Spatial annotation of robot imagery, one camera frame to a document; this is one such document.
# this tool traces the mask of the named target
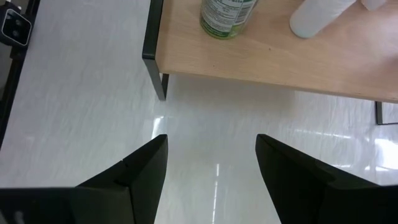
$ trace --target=white floor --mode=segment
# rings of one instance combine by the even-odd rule
[[[141,60],[148,8],[41,1],[0,151],[0,187],[77,185],[162,133],[169,161],[157,224],[280,223],[254,153],[259,133],[398,184],[398,126],[376,126],[372,101],[176,75],[158,101]]]

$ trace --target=white bottle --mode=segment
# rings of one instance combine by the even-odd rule
[[[313,37],[355,1],[305,0],[290,18],[290,28],[301,38]]]
[[[386,3],[386,1],[387,0],[362,0],[362,4],[366,7],[366,9],[372,11],[382,6],[384,3]]]

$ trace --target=table top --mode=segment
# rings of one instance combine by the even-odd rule
[[[156,61],[162,73],[246,80],[398,103],[398,2],[360,2],[311,39],[289,27],[297,0],[260,0],[231,40],[200,26],[200,0],[165,0]]]

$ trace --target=black metal table leg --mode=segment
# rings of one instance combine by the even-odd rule
[[[374,104],[376,105],[376,124],[377,125],[398,124],[396,122],[394,122],[394,123],[384,123],[383,122],[382,102],[375,101]]]
[[[159,68],[155,59],[162,8],[163,0],[150,1],[147,29],[145,32],[144,47],[142,49],[142,59],[148,69],[157,97],[159,100],[166,100],[169,74],[163,74],[162,78],[160,78]]]

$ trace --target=black object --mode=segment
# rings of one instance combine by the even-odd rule
[[[0,223],[153,224],[167,153],[163,134],[75,188],[1,189]]]
[[[13,47],[27,47],[32,23],[21,15],[21,9],[6,1],[0,6],[0,42]]]
[[[384,123],[383,122],[383,109],[382,109],[382,102],[375,101],[374,102],[376,106],[376,124],[378,125],[387,125],[387,124],[398,124],[396,122],[394,123]]]
[[[150,0],[147,28],[145,32],[142,59],[148,69],[150,80],[155,88],[159,100],[166,100],[169,74],[160,78],[159,68],[156,64],[156,47],[159,37],[160,19],[162,18],[163,0]]]
[[[371,183],[265,134],[256,154],[282,224],[398,223],[398,186]]]
[[[37,11],[39,10],[40,0],[29,0],[23,15],[32,24],[34,28]],[[7,83],[4,88],[4,93],[0,101],[0,146],[4,139],[7,129],[7,123],[10,116],[12,103],[14,102],[15,93],[17,91],[19,77],[21,75],[22,66],[24,65],[25,55],[29,42],[25,47],[13,46],[10,58],[12,58],[11,67],[9,70]]]

